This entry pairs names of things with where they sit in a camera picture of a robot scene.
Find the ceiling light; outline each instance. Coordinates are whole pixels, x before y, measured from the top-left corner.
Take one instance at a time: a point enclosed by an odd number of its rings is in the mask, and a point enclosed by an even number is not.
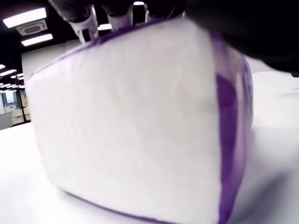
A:
[[[5,85],[2,85],[2,86],[0,86],[0,88],[7,87],[7,86],[9,86],[9,85],[11,85],[11,84],[5,84]]]
[[[134,2],[134,6],[143,6],[144,2],[143,1],[136,1]]]
[[[111,24],[107,23],[107,24],[102,24],[98,27],[98,30],[107,30],[107,29],[112,29]]]
[[[43,42],[43,41],[48,41],[48,40],[52,40],[52,39],[53,39],[52,34],[46,34],[46,35],[38,36],[38,37],[35,37],[35,38],[31,38],[29,40],[22,41],[22,44],[26,47],[26,46],[29,46],[31,44],[35,44],[35,43],[39,43],[39,42]]]
[[[34,20],[39,20],[46,18],[46,10],[45,8],[35,9],[26,13],[18,14],[7,19],[4,19],[3,22],[8,28],[15,27],[21,25],[26,22],[31,22]]]
[[[11,69],[11,70],[0,73],[0,76],[6,76],[6,75],[9,75],[11,73],[14,73],[15,71],[17,71],[17,70]]]

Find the purple edge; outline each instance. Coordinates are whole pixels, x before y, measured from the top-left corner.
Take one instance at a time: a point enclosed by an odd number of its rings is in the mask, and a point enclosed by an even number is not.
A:
[[[216,76],[220,110],[221,143],[221,201],[219,224],[226,224],[232,213],[239,184],[233,174],[235,143],[237,135],[238,106],[236,91],[221,75]]]
[[[105,42],[107,42],[111,39],[114,39],[118,36],[124,35],[131,31],[134,31],[134,30],[142,29],[142,28],[150,26],[152,24],[156,24],[156,23],[145,24],[145,25],[142,25],[139,27],[128,28],[128,29],[121,30],[116,33],[110,33],[103,37],[99,37],[92,43],[85,45],[83,47],[80,47],[76,51],[73,51],[69,54],[63,55],[62,57],[56,59],[55,61],[47,64],[46,66],[44,66],[41,69],[34,72],[31,76],[52,66],[56,62],[61,61],[69,56],[72,56],[72,55],[78,53],[78,52],[89,49],[96,45],[104,44]],[[221,151],[222,151],[222,159],[221,159],[222,192],[221,192],[219,224],[225,224],[231,215],[233,205],[235,202],[235,196],[237,194],[237,190],[234,192],[231,191],[232,183],[226,181],[229,174],[232,172],[236,129],[237,129],[237,105],[236,105],[236,101],[235,101],[236,100],[236,92],[235,92],[233,86],[227,80],[222,78],[220,75],[217,75],[217,89],[218,89],[218,91],[217,91],[218,92],[218,100],[219,100],[219,105],[220,105],[220,130],[221,130],[220,133],[221,133]],[[228,106],[228,105],[231,105],[232,102],[234,102],[235,105],[233,107]],[[139,219],[139,220],[142,220],[145,222],[156,223],[156,224],[174,224],[174,223],[169,223],[169,222],[158,221],[153,218],[139,217],[139,216],[134,216],[134,215],[126,214],[123,212],[115,211],[112,209],[108,209],[108,208],[99,206],[97,204],[94,204],[90,201],[87,201],[83,198],[80,198],[76,195],[73,195],[71,193],[68,193],[68,192],[66,192],[66,193],[73,197],[81,199],[85,202],[93,204],[103,210],[110,211],[110,212],[113,212],[118,215],[130,217],[130,218],[134,218],[134,219]]]

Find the white wall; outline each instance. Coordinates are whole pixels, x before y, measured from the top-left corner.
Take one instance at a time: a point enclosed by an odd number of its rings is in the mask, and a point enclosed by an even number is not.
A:
[[[22,66],[25,83],[34,71],[50,63],[55,58],[78,46],[79,44],[79,40],[73,40],[22,54]]]
[[[4,106],[3,106],[3,101],[2,101],[2,96],[0,94],[0,115],[4,114]]]

